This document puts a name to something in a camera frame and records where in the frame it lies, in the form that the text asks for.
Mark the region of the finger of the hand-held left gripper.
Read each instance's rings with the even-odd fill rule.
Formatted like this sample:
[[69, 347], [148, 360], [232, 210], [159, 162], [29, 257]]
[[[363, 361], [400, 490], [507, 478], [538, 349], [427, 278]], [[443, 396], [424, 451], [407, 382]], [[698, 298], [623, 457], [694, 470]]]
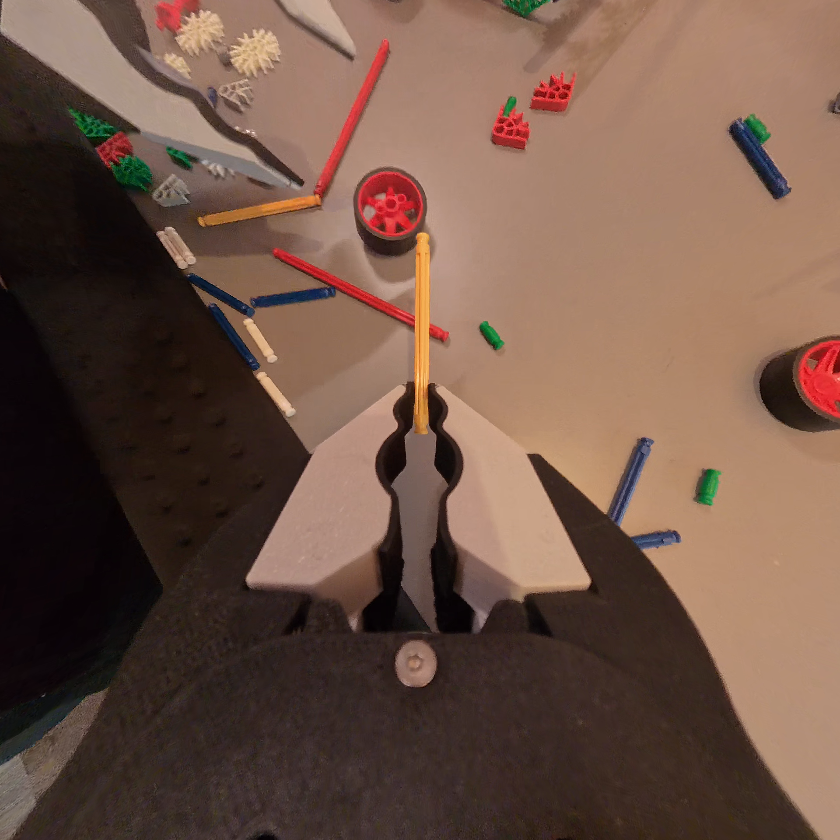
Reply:
[[135, 2], [2, 2], [2, 35], [148, 140], [274, 186], [303, 178], [151, 52]]
[[317, 35], [351, 60], [356, 48], [340, 16], [330, 1], [276, 1], [298, 24]]

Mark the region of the red double-ended connector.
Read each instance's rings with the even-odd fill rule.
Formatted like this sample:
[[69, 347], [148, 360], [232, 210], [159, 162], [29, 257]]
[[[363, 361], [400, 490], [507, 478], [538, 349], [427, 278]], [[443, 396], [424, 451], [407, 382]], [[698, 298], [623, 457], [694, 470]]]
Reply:
[[200, 1], [158, 2], [154, 6], [155, 23], [160, 31], [168, 30], [177, 35], [182, 28], [184, 16], [200, 9]]

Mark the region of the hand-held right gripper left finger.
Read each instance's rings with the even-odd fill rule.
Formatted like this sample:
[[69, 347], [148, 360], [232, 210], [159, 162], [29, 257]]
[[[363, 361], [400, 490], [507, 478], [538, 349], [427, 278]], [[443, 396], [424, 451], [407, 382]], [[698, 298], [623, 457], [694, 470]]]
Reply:
[[398, 386], [317, 446], [246, 575], [252, 590], [341, 604], [393, 628], [404, 560], [393, 483], [406, 467], [414, 385]]

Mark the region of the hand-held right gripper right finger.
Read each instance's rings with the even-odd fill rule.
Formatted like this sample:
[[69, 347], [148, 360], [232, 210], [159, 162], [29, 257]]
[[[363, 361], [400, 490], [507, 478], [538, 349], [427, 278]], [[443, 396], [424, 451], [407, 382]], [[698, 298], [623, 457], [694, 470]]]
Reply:
[[430, 559], [438, 630], [473, 632], [498, 602], [588, 590], [526, 450], [447, 388], [430, 385], [427, 399], [445, 482]]

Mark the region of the red long rod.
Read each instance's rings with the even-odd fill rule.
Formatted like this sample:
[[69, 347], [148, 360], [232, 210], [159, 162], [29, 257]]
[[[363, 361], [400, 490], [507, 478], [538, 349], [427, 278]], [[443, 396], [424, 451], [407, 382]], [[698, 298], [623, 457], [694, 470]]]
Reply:
[[308, 277], [318, 280], [321, 283], [334, 288], [336, 291], [339, 291], [342, 294], [357, 300], [374, 310], [377, 310], [378, 312], [382, 312], [390, 318], [399, 321], [410, 328], [415, 327], [415, 316], [393, 305], [389, 301], [385, 301], [377, 296], [374, 296], [370, 294], [370, 292], [342, 280], [328, 271], [321, 269], [304, 259], [294, 256], [282, 248], [273, 248], [272, 255], [282, 263], [300, 271]]
[[384, 38], [376, 51], [371, 67], [362, 82], [361, 88], [353, 101], [353, 105], [346, 120], [344, 121], [341, 132], [332, 147], [329, 158], [325, 162], [314, 187], [313, 195], [316, 198], [316, 204], [318, 206], [322, 204], [322, 200], [333, 181], [333, 177], [339, 168], [353, 134], [362, 119], [362, 115], [368, 105], [372, 92], [375, 89], [375, 85], [382, 74], [390, 52], [390, 41], [387, 38]]

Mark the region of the black wheel red hub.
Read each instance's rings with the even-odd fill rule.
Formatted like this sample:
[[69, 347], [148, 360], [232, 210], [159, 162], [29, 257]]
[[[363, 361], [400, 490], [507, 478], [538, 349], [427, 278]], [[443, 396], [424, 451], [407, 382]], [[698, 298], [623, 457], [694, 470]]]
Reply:
[[384, 166], [367, 172], [355, 187], [353, 217], [364, 246], [379, 256], [402, 256], [424, 231], [427, 197], [407, 171]]
[[773, 357], [759, 395], [783, 425], [806, 433], [839, 429], [839, 337], [829, 335]]

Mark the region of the white rod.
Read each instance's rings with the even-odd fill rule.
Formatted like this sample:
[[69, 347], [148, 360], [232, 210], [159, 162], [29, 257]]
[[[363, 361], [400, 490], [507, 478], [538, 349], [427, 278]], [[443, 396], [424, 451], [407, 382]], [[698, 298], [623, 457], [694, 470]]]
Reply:
[[244, 326], [268, 364], [277, 362], [277, 354], [252, 318], [244, 319]]
[[257, 382], [264, 388], [269, 398], [286, 418], [294, 417], [297, 410], [283, 395], [279, 387], [271, 380], [267, 373], [257, 371], [255, 373]]

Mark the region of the pair of white rods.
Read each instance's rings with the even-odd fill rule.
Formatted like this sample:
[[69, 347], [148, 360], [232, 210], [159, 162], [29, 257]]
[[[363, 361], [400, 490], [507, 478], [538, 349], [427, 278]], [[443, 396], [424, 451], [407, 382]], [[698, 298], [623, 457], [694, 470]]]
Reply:
[[174, 227], [158, 230], [156, 236], [179, 269], [185, 270], [196, 264], [196, 257]]

